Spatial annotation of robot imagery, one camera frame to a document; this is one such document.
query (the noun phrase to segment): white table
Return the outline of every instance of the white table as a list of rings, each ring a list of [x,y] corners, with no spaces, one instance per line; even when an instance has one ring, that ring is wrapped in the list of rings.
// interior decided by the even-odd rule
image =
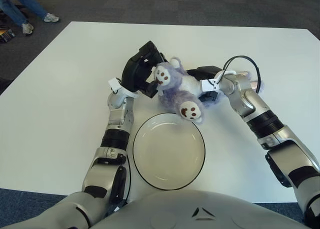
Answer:
[[[72,22],[0,96],[0,188],[68,195],[81,189],[108,121],[108,80],[152,40],[186,70],[222,67],[248,55],[260,67],[261,97],[320,159],[320,43],[305,29]],[[236,71],[254,69],[243,59]],[[158,191],[138,175],[132,139],[162,113],[157,96],[140,96],[128,154],[130,199]],[[207,110],[199,126],[206,145],[203,169],[187,189],[214,191],[250,202],[295,202],[271,172],[255,136],[227,98]]]

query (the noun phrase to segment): shoe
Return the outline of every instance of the shoe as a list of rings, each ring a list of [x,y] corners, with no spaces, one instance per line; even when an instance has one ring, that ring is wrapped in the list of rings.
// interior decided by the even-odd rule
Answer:
[[[34,32],[34,29],[35,29],[34,26],[28,22],[22,24],[22,33],[25,36],[30,36]]]
[[[43,21],[44,21],[45,23],[56,23],[56,22],[59,21],[59,19],[60,19],[60,18],[57,17],[56,15],[48,13],[48,14],[44,17]]]

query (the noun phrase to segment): gray carpet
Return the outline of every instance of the gray carpet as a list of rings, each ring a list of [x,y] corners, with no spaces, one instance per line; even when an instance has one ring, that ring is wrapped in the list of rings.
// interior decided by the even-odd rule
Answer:
[[[38,1],[49,12],[60,16],[61,22],[42,22],[25,9],[35,27],[30,37],[23,36],[10,19],[0,22],[16,33],[12,41],[0,44],[0,77],[16,78],[71,21],[302,28],[320,38],[319,0]],[[63,197],[0,189],[0,227],[34,217]],[[262,206],[302,222],[296,203],[264,203]]]

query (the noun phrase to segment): plate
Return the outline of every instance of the plate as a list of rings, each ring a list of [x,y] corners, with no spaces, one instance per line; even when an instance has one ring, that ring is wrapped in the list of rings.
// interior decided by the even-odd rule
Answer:
[[[205,156],[205,143],[198,128],[173,113],[151,117],[133,142],[137,171],[148,184],[161,190],[189,185],[200,173]]]

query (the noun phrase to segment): plush paw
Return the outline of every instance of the plush paw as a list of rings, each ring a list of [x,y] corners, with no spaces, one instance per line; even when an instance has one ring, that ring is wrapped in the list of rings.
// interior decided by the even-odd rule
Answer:
[[[238,72],[238,74],[245,76],[246,78],[248,78],[249,81],[251,80],[252,75],[250,71],[241,71],[241,72]]]
[[[170,83],[171,75],[168,69],[158,65],[154,72],[154,79],[160,86],[166,86]]]
[[[258,87],[258,81],[257,80],[254,80],[254,81],[250,81],[250,85],[251,85],[251,88],[256,91],[257,90],[257,87]],[[260,84],[260,93],[264,90],[265,88],[265,84],[263,81],[261,81],[261,84]]]
[[[180,105],[180,115],[186,120],[195,120],[201,122],[201,111],[198,105],[193,101],[185,101]]]

